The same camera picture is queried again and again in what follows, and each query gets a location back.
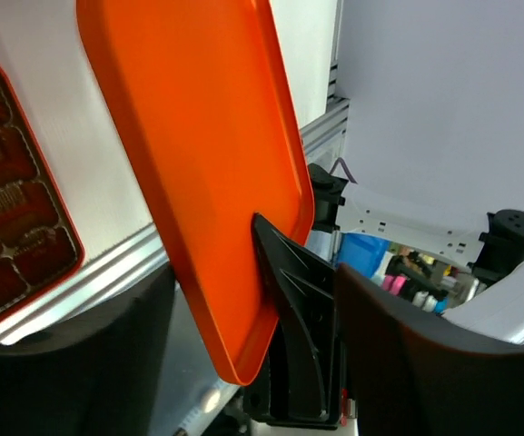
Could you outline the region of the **orange chocolate box tray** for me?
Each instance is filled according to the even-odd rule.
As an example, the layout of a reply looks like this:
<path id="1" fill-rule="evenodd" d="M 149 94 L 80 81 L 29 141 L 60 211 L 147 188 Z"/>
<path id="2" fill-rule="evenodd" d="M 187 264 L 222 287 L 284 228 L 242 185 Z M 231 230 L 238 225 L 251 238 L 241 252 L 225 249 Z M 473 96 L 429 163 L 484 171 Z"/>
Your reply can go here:
<path id="1" fill-rule="evenodd" d="M 84 248 L 0 67 L 0 323 L 82 265 Z"/>

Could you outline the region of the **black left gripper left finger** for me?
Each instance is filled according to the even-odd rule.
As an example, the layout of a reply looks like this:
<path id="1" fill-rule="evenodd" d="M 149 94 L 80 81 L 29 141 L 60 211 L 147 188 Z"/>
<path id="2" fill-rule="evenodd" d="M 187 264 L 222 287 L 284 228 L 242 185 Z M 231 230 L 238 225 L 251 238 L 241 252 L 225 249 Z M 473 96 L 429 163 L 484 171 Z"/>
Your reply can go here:
<path id="1" fill-rule="evenodd" d="M 145 435 L 173 311 L 166 265 L 79 315 L 0 344 L 0 435 Z"/>

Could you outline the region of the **aluminium front rail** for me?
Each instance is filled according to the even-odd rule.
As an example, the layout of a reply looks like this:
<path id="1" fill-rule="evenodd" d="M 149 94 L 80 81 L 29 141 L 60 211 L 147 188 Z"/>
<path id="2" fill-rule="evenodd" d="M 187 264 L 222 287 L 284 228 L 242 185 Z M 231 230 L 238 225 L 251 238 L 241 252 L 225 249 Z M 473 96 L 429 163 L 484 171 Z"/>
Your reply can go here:
<path id="1" fill-rule="evenodd" d="M 302 128 L 310 163 L 330 166 L 340 154 L 350 101 L 336 97 L 327 112 Z M 168 262 L 161 238 L 149 224 L 87 263 L 67 282 L 0 323 L 0 343 L 9 345 L 86 312 L 128 290 Z"/>

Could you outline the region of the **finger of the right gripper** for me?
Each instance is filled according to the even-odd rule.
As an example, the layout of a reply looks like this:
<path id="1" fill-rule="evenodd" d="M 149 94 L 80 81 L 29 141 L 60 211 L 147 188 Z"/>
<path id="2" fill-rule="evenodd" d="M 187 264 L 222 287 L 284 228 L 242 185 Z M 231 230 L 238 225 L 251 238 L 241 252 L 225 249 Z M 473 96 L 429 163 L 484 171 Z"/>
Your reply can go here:
<path id="1" fill-rule="evenodd" d="M 271 426 L 333 430 L 341 417 L 341 340 L 331 264 L 257 213 L 252 237 L 265 293 L 279 316 L 244 410 Z"/>

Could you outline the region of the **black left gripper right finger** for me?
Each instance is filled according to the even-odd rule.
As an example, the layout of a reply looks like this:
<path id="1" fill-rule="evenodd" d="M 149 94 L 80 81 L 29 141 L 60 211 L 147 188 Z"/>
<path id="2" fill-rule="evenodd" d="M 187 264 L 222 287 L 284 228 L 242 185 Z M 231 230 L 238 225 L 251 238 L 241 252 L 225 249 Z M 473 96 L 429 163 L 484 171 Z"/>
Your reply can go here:
<path id="1" fill-rule="evenodd" d="M 524 346 L 334 274 L 361 435 L 524 435 Z"/>

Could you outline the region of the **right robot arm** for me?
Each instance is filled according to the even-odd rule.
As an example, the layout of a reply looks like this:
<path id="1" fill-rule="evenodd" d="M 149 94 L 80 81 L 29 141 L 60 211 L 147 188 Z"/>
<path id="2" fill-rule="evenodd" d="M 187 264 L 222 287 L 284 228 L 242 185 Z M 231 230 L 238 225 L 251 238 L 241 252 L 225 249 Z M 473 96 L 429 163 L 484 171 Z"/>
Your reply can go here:
<path id="1" fill-rule="evenodd" d="M 315 228 L 363 232 L 471 273 L 484 292 L 450 309 L 426 272 L 376 284 L 332 265 L 261 214 L 252 238 L 278 327 L 245 412 L 272 426 L 362 435 L 524 435 L 524 212 L 469 213 L 368 190 L 310 168 Z"/>

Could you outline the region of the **orange box lid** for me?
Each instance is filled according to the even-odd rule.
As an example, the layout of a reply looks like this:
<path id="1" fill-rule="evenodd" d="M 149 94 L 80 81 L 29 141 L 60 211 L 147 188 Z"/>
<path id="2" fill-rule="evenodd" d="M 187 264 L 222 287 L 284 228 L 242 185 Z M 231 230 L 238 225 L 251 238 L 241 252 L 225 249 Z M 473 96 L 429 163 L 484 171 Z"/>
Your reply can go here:
<path id="1" fill-rule="evenodd" d="M 252 219 L 297 243 L 314 201 L 267 1 L 80 1 L 85 53 L 219 376 L 257 376 L 277 322 Z"/>

